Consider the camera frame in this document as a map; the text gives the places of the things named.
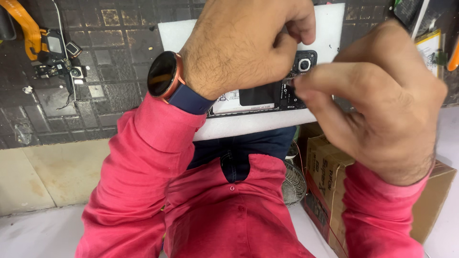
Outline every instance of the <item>red wire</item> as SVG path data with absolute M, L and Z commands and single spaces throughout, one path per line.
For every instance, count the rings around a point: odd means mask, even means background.
M 303 170 L 303 159 L 301 158 L 300 147 L 298 147 L 298 144 L 297 144 L 297 142 L 296 142 L 295 140 L 293 140 L 293 142 L 294 142 L 295 145 L 297 146 L 298 155 L 300 155 L 301 172 L 303 173 L 303 176 L 304 176 L 304 178 L 306 179 L 306 175 L 304 174 L 304 170 Z M 317 201 L 318 203 L 320 203 L 320 200 L 317 198 L 317 196 L 315 196 L 314 194 L 312 194 L 312 195 L 314 196 L 314 198 L 316 198 L 316 201 Z M 325 212 L 325 211 L 323 210 L 323 208 L 322 208 L 322 212 L 325 214 L 326 217 L 328 217 L 328 216 L 327 216 L 327 212 Z M 340 244 L 341 249 L 343 249 L 343 252 L 344 252 L 345 256 L 348 257 L 348 256 L 347 256 L 347 253 L 346 253 L 346 250 L 344 250 L 344 247 L 343 247 L 343 245 L 341 244 L 340 240 L 338 239 L 338 237 L 337 237 L 337 236 L 335 235 L 335 233 L 333 232 L 333 229 L 331 229 L 331 225 L 330 225 L 330 223 L 328 222 L 328 220 L 327 220 L 327 224 L 328 224 L 328 227 L 330 228 L 330 231 L 332 232 L 332 234 L 335 236 L 336 240 L 338 241 L 338 244 Z

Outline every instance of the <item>man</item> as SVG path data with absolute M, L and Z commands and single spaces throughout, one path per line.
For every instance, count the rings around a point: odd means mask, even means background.
M 289 34 L 280 32 L 284 24 Z M 190 95 L 202 98 L 197 103 L 205 103 L 280 80 L 297 43 L 314 40 L 309 0 L 208 0 L 180 52 L 180 80 L 187 85 L 181 89 L 192 89 Z M 294 84 L 327 139 L 357 160 L 347 168 L 343 199 L 349 257 L 423 257 L 409 237 L 411 207 L 434 164 L 445 84 L 427 71 L 394 21 Z M 174 96 L 170 104 L 153 98 L 155 89 L 118 120 L 83 213 L 76 257 L 158 257 L 166 234 L 170 258 L 312 258 L 282 201 L 282 160 L 269 150 L 252 152 L 250 173 L 236 181 L 222 173 L 232 153 L 187 170 L 205 115 L 178 108 Z M 344 113 L 331 95 L 348 99 L 358 112 Z

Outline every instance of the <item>shirt cuff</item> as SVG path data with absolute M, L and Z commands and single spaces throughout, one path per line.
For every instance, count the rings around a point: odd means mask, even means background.
M 146 94 L 134 118 L 140 137 L 151 147 L 163 152 L 186 149 L 205 121 L 206 114 L 187 113 L 150 94 Z
M 385 198 L 393 199 L 405 198 L 418 193 L 422 188 L 424 188 L 433 168 L 430 169 L 429 173 L 423 179 L 408 186 L 388 184 L 379 177 L 378 174 L 366 168 L 359 162 L 355 162 L 354 165 L 349 166 L 348 169 L 350 169 L 350 173 L 347 173 L 348 177 L 353 178 L 353 180 L 360 181 L 361 184 L 373 189 Z

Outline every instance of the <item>camera lens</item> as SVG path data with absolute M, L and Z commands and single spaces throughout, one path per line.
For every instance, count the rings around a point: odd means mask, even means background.
M 309 62 L 306 61 L 306 60 L 302 61 L 301 64 L 300 64 L 300 68 L 302 70 L 307 70 L 309 68 Z

